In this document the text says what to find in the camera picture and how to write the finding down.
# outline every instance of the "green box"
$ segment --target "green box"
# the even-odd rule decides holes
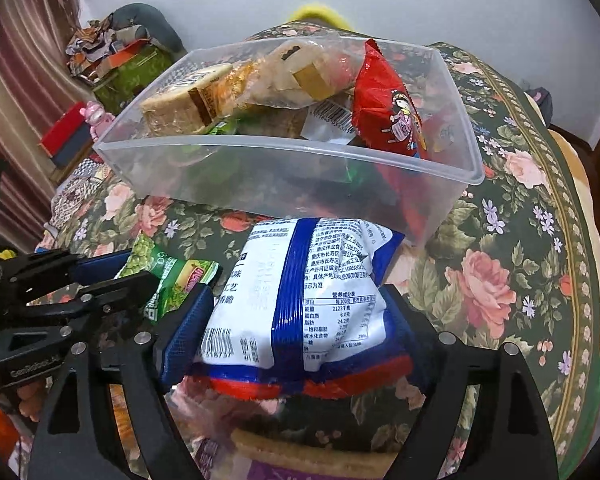
[[[129,61],[109,72],[93,93],[107,112],[118,115],[154,79],[172,65],[171,56],[147,45]]]

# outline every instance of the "floral tablecloth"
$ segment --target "floral tablecloth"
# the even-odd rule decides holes
[[[316,25],[293,23],[255,38],[317,32]],[[520,347],[566,478],[587,449],[600,403],[600,283],[586,219],[568,165],[523,92],[471,54],[434,46],[472,120],[486,179],[462,194],[424,250],[400,247],[387,281],[437,329],[465,343],[497,348],[509,340]],[[93,256],[128,248],[143,231],[169,254],[220,262],[218,293],[259,219],[169,198],[140,200],[110,172],[56,246]],[[100,336],[101,346],[115,343],[117,327]],[[476,397],[469,387],[447,474],[464,453]],[[423,400],[402,378],[348,399],[283,399],[268,406],[270,416],[242,426],[305,446],[395,452]]]

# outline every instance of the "plastic storage box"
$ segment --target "plastic storage box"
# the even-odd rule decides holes
[[[364,54],[368,38],[342,38]],[[468,184],[484,178],[470,119],[440,53],[378,41],[424,122],[430,160],[303,139],[259,136],[148,137],[139,104],[186,73],[254,59],[288,38],[194,50],[148,86],[95,149],[136,194],[167,196],[273,217],[360,218],[420,245]]]

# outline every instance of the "curtain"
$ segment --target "curtain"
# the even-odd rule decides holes
[[[54,169],[41,137],[90,93],[69,75],[64,49],[78,0],[0,0],[0,237],[32,251],[50,217]]]

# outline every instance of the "pink figurine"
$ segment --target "pink figurine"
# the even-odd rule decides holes
[[[90,134],[93,142],[96,142],[116,120],[115,115],[104,111],[104,106],[97,101],[89,101],[86,108],[80,108],[80,114],[85,122],[91,125]]]

